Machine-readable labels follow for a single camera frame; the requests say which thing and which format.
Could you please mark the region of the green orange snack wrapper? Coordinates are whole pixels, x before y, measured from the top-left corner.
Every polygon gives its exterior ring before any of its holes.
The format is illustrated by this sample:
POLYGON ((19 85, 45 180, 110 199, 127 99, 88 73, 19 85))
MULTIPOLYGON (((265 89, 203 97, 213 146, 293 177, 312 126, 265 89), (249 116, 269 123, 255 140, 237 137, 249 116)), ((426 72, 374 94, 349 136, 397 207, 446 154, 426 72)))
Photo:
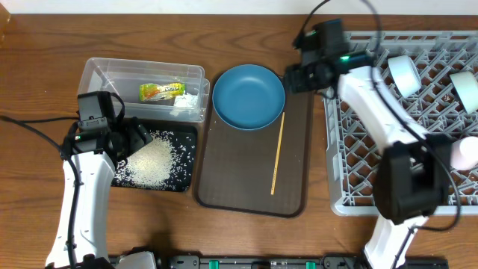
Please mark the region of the green orange snack wrapper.
POLYGON ((141 102, 163 101, 182 96, 185 91, 186 85, 182 83, 142 84, 139 88, 139 100, 141 102))

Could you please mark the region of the light blue bowl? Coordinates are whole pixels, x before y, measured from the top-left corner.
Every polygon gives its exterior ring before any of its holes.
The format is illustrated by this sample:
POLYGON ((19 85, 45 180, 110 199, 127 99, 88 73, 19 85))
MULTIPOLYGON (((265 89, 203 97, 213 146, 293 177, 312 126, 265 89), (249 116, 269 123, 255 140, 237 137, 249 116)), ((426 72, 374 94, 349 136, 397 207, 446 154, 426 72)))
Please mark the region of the light blue bowl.
POLYGON ((392 78, 403 98, 408 98, 421 89, 421 79, 413 60, 407 55, 388 59, 392 78))

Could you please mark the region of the white tissue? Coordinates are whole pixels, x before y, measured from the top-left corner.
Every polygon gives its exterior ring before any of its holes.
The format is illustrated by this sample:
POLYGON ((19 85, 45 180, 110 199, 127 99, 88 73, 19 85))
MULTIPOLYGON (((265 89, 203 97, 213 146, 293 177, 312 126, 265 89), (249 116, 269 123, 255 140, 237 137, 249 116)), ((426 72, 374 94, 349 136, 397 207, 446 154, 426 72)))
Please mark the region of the white tissue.
POLYGON ((182 96, 177 96, 174 100, 173 109, 170 115, 178 117, 182 114, 191 114, 196 109, 198 96, 186 93, 182 96))

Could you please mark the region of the dark blue plate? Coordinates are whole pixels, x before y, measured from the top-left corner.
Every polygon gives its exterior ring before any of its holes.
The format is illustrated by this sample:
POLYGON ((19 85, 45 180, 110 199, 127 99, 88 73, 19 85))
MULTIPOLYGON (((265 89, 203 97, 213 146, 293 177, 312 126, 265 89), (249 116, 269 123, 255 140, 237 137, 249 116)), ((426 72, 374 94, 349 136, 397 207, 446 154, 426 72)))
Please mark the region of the dark blue plate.
POLYGON ((226 70, 217 79, 212 102, 219 118, 244 131, 263 129, 283 112, 286 94, 272 70, 243 64, 226 70))

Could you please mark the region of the wooden chopstick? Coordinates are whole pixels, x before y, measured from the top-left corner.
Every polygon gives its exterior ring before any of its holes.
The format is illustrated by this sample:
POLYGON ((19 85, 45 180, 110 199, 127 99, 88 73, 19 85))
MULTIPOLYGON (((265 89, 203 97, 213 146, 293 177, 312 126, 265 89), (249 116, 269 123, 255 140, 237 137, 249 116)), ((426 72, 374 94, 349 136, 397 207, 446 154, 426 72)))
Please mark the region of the wooden chopstick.
POLYGON ((278 142, 277 142, 277 147, 276 147, 276 157, 275 157, 274 168, 273 168, 273 178, 272 178, 272 184, 271 184, 271 189, 270 189, 270 195, 271 196, 273 196, 275 194, 275 189, 276 189, 276 178, 277 178, 277 173, 278 173, 278 168, 279 168, 279 159, 280 159, 280 152, 281 152, 281 147, 282 147, 282 136, 283 136, 284 121, 285 121, 285 112, 282 112, 280 128, 279 128, 278 142))

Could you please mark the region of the mint green bowl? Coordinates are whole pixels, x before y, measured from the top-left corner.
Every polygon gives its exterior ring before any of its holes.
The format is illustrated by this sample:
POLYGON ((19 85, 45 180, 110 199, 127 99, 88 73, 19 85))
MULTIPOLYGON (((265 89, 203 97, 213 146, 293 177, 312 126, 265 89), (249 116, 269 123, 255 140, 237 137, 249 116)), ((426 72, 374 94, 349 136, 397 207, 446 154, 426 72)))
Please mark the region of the mint green bowl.
POLYGON ((472 72, 459 72, 450 75, 450 79, 460 101, 468 114, 477 110, 477 79, 472 72))

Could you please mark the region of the pink white cup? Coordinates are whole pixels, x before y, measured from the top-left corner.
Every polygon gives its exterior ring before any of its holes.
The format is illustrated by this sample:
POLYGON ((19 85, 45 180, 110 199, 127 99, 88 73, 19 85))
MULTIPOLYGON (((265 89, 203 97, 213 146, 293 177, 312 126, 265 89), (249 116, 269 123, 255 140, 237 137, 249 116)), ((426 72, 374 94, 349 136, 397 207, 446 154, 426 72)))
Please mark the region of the pink white cup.
POLYGON ((456 170, 470 170, 478 162, 478 138, 466 137, 452 144, 450 166, 456 170))

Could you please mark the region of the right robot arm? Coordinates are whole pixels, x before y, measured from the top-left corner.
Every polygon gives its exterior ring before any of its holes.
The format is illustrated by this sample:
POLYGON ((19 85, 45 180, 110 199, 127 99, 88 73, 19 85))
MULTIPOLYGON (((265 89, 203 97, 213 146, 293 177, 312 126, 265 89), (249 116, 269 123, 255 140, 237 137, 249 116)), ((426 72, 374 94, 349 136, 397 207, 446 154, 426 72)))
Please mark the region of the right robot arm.
POLYGON ((363 249, 368 268, 400 268, 415 233, 447 201, 453 180, 451 142, 430 134, 391 95, 376 67, 375 52, 351 52, 339 19, 300 29, 292 46, 301 61, 285 70, 292 93, 314 91, 341 99, 352 108, 374 140, 381 159, 373 183, 379 212, 373 235, 363 249))

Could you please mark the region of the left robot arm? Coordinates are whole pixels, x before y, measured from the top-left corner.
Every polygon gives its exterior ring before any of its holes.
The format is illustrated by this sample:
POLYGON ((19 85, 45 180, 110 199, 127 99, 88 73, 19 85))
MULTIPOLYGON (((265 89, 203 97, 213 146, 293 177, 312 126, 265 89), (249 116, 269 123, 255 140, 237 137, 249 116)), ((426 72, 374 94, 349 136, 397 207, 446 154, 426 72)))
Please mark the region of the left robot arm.
POLYGON ((65 188, 47 268, 107 266, 106 219, 118 164, 152 142, 138 118, 115 111, 116 93, 78 95, 79 118, 60 146, 65 188))

